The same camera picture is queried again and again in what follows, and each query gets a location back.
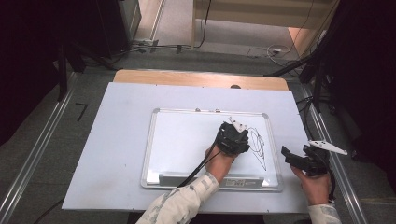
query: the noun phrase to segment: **white table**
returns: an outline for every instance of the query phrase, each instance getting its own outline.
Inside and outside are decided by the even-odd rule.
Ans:
[[[160,189],[140,185],[154,108],[265,112],[271,120],[283,176],[281,193],[219,191],[202,213],[305,213],[300,181],[284,162],[282,146],[304,155],[304,126],[290,91],[109,83],[81,154],[63,209],[142,211]]]

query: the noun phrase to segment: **hand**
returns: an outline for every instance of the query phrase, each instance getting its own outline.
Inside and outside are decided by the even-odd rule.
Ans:
[[[207,159],[210,160],[210,158],[212,158],[213,156],[215,157],[205,165],[205,168],[210,174],[212,174],[218,180],[219,183],[221,183],[224,176],[226,176],[230,171],[233,160],[238,155],[232,155],[232,156],[227,155],[221,152],[218,146],[215,145],[215,147],[213,148],[212,152],[210,153]]]
[[[302,170],[290,167],[301,180],[301,187],[309,205],[329,203],[330,177],[326,175],[307,176]]]

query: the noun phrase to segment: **patterned sleeve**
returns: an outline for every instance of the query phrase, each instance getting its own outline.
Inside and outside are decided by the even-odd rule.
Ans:
[[[308,206],[308,212],[313,224],[341,224],[340,217],[332,203]]]
[[[200,206],[218,190],[218,181],[206,172],[188,186],[158,197],[136,223],[189,223],[197,215]]]

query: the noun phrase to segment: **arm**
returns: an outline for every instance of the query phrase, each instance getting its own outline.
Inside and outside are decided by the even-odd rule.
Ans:
[[[208,158],[217,153],[219,148],[215,146]],[[219,190],[219,183],[230,171],[235,157],[220,152],[205,166],[207,172],[204,175],[186,187],[174,189],[157,198],[136,223],[189,223],[201,205]]]
[[[301,180],[301,186],[308,200],[308,212],[313,224],[341,223],[337,210],[329,203],[329,175],[307,176],[303,171],[291,170]]]

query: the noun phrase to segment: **metal frame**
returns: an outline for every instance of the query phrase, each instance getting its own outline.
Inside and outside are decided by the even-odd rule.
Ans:
[[[46,126],[35,142],[32,151],[27,157],[11,187],[8,189],[5,199],[2,201],[0,207],[0,224],[7,224],[11,218],[15,207],[17,206],[24,190],[26,189],[29,180],[35,171],[35,168],[40,162],[40,159],[46,150],[47,144],[52,137],[52,134],[55,131],[71,96],[73,95],[77,81],[78,75],[73,72],[68,81],[68,86],[70,87],[69,91],[67,92],[64,99],[56,104],[49,117],[49,120],[46,123]]]
[[[311,96],[311,90],[307,87],[307,85],[302,85],[304,97]],[[326,140],[329,143],[332,143],[332,139],[327,131],[325,122],[321,114],[317,113],[313,106],[310,107],[311,116],[317,126],[318,133],[320,138]],[[330,165],[332,166],[332,171],[334,172],[334,176],[337,180],[338,186],[343,193],[344,200],[346,201],[346,206],[349,210],[349,214],[352,217],[354,223],[368,223],[366,216],[361,208],[361,204],[359,202],[358,196],[355,193],[355,190],[352,187],[352,184],[349,181],[347,176],[347,172],[341,163],[338,154],[331,152],[330,153]]]

